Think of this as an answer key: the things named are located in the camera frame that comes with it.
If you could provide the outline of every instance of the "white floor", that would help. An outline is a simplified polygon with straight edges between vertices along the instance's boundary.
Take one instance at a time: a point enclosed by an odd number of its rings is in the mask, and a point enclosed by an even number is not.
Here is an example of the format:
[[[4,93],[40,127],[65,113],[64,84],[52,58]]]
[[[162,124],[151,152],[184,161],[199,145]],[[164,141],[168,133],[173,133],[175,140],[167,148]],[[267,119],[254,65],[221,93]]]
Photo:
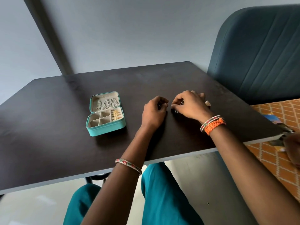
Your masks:
[[[166,165],[206,225],[257,224],[217,153],[172,160]],[[73,193],[84,184],[81,178],[6,194],[0,201],[0,225],[62,224]],[[129,225],[142,223],[145,200],[140,185],[141,179]]]

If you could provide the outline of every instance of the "teal jewelry box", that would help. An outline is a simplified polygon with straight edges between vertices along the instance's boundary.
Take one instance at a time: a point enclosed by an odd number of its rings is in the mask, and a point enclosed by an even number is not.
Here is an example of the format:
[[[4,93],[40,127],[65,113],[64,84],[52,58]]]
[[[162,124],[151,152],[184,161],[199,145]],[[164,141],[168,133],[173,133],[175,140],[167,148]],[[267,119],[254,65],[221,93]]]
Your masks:
[[[91,136],[112,132],[126,126],[118,92],[93,95],[86,128]]]

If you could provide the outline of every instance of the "light gray wall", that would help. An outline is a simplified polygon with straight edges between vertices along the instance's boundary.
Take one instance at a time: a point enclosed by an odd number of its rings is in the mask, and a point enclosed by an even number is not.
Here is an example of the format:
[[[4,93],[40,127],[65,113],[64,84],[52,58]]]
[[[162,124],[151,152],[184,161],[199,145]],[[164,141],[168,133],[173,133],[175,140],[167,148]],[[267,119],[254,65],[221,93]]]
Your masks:
[[[23,0],[0,0],[0,104],[36,78],[61,75]]]
[[[241,8],[300,0],[44,0],[76,73],[192,61],[207,70]]]

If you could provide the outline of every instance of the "dark table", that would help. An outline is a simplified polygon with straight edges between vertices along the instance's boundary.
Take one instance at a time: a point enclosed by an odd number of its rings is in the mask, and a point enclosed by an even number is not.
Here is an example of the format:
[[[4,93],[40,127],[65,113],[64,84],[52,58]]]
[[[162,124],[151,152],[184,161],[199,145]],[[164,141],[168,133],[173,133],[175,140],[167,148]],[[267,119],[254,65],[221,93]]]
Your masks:
[[[0,194],[107,173],[141,124],[144,104],[184,90],[205,92],[211,109],[245,143],[279,138],[280,128],[191,62],[36,79],[0,106]],[[90,97],[117,91],[127,126],[91,137]],[[145,164],[216,151],[197,121],[167,109]]]

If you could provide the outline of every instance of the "teal chair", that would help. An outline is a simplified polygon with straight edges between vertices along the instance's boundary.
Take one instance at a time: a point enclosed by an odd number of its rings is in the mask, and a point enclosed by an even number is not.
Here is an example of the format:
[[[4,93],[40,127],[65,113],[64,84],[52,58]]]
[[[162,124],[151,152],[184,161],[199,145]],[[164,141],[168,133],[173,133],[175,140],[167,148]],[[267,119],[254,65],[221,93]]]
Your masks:
[[[300,98],[300,5],[234,12],[207,73],[250,105]]]

